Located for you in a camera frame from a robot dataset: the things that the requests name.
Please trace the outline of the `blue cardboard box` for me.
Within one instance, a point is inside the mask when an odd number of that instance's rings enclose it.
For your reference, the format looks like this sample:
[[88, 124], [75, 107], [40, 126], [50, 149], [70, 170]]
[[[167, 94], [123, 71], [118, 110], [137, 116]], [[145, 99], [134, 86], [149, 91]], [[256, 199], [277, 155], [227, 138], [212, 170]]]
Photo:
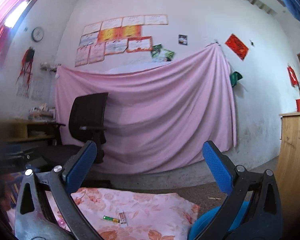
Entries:
[[1, 177], [4, 187], [0, 196], [0, 205], [4, 211], [16, 207], [23, 176], [22, 172], [16, 172]]

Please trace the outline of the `wooden side desk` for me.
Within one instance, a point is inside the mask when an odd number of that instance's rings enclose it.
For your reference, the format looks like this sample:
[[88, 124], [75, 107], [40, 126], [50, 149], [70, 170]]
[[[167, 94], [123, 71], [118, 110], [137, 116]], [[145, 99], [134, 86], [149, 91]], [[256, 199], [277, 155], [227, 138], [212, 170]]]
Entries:
[[16, 144], [57, 138], [56, 124], [27, 120], [0, 121], [0, 144]]

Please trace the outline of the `black office chair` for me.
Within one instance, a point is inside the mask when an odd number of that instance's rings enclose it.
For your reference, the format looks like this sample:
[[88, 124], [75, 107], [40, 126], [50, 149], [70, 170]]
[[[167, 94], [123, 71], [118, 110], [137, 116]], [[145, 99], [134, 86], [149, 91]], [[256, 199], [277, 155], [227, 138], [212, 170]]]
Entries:
[[[106, 143], [103, 125], [108, 93], [95, 93], [75, 98], [71, 108], [68, 128], [72, 138], [87, 142], [93, 141], [97, 147], [95, 164], [103, 163]], [[63, 165], [71, 156], [81, 148], [76, 145], [58, 145], [44, 148], [42, 158], [50, 165]]]

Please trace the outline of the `pink floral table cloth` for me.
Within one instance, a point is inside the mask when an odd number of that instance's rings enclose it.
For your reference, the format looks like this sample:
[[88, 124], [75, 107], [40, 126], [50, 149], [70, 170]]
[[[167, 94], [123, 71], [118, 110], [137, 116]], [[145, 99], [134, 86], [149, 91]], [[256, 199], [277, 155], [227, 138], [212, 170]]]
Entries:
[[[88, 222], [104, 239], [187, 239], [198, 218], [199, 205], [177, 193], [150, 194], [82, 187], [72, 198]], [[127, 226], [103, 219], [119, 219]]]

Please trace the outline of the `stack of books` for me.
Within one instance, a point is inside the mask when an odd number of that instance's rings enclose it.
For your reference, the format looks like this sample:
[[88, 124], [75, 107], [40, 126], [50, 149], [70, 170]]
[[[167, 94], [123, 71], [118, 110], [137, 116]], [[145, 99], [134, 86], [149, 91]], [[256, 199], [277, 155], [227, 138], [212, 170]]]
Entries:
[[49, 107], [46, 103], [29, 110], [28, 119], [37, 122], [54, 122], [56, 117], [55, 107]]

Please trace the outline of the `wooden cabinet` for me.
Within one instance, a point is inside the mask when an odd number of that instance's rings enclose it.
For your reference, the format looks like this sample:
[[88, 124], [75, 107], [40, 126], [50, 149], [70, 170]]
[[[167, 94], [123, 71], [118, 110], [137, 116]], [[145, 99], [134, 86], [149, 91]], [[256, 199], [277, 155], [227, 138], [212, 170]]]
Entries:
[[300, 112], [281, 114], [281, 146], [275, 177], [287, 224], [300, 216]]

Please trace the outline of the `pink hanging sheet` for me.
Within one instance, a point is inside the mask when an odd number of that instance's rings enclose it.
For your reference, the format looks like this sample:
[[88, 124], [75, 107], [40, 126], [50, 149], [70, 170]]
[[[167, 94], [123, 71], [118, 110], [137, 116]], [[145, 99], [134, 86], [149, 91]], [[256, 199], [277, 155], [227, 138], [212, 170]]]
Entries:
[[221, 47], [125, 74], [57, 70], [57, 120], [66, 123], [75, 98], [108, 93], [104, 160], [109, 174], [159, 173], [203, 159], [211, 140], [222, 152], [237, 143], [230, 65]]

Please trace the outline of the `green hanging bag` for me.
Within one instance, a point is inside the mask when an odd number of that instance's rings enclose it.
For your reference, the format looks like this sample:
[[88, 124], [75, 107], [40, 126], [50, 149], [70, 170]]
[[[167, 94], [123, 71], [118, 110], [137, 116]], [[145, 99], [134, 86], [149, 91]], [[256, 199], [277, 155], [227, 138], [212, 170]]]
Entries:
[[239, 72], [233, 72], [230, 74], [230, 83], [232, 87], [235, 87], [239, 80], [243, 79], [243, 76]]

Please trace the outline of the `red cup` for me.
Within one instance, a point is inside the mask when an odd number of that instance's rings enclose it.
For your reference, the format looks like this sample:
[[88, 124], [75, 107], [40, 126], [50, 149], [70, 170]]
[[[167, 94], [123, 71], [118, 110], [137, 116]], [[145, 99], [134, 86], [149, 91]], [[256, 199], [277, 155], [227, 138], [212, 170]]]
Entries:
[[297, 112], [300, 112], [300, 99], [296, 99], [296, 109], [297, 109]]

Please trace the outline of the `green photo prints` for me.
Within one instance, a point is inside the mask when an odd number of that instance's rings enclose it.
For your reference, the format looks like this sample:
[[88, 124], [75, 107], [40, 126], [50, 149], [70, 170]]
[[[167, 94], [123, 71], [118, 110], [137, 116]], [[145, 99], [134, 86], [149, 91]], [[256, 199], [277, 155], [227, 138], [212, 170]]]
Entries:
[[175, 56], [175, 52], [165, 49], [162, 44], [157, 44], [150, 51], [153, 62], [170, 62]]

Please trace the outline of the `wall calendar sheet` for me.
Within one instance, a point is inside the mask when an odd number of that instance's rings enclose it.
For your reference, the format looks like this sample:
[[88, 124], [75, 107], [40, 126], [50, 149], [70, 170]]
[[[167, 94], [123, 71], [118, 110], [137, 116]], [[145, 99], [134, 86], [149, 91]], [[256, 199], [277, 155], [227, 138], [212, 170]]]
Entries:
[[31, 100], [41, 101], [44, 95], [45, 80], [43, 77], [34, 77], [32, 80]]

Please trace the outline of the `red tassel wall decoration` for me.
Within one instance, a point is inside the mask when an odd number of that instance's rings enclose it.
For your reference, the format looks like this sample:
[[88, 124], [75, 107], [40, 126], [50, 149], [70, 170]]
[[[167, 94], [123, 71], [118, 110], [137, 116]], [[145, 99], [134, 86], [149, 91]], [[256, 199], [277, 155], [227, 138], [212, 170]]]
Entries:
[[34, 61], [35, 50], [33, 47], [29, 47], [21, 60], [21, 70], [19, 76], [17, 78], [17, 82], [19, 80], [22, 81], [22, 85], [26, 86], [29, 89], [30, 81], [32, 77], [32, 65]]

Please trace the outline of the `round wall clock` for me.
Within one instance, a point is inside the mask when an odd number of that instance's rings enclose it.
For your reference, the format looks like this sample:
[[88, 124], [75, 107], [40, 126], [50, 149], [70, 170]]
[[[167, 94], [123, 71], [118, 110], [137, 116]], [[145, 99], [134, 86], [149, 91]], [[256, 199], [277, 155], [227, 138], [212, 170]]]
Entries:
[[35, 27], [31, 33], [31, 38], [34, 42], [40, 42], [44, 37], [44, 29], [42, 27]]

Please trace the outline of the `small black wall photo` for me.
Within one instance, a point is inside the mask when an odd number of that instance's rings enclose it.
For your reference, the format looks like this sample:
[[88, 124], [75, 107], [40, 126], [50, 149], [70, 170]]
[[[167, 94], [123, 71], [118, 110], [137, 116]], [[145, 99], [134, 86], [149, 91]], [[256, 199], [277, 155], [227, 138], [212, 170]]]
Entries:
[[188, 45], [187, 35], [178, 35], [178, 43], [182, 45]]

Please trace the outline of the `wall certificates cluster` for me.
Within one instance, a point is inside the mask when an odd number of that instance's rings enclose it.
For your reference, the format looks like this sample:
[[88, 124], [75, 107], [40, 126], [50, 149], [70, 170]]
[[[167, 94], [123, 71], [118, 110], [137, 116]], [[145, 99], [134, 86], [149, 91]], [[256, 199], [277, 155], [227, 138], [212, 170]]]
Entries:
[[168, 25], [168, 16], [126, 16], [86, 25], [76, 51], [75, 67], [101, 62], [108, 55], [152, 51], [153, 38], [142, 34], [142, 28], [151, 25]]

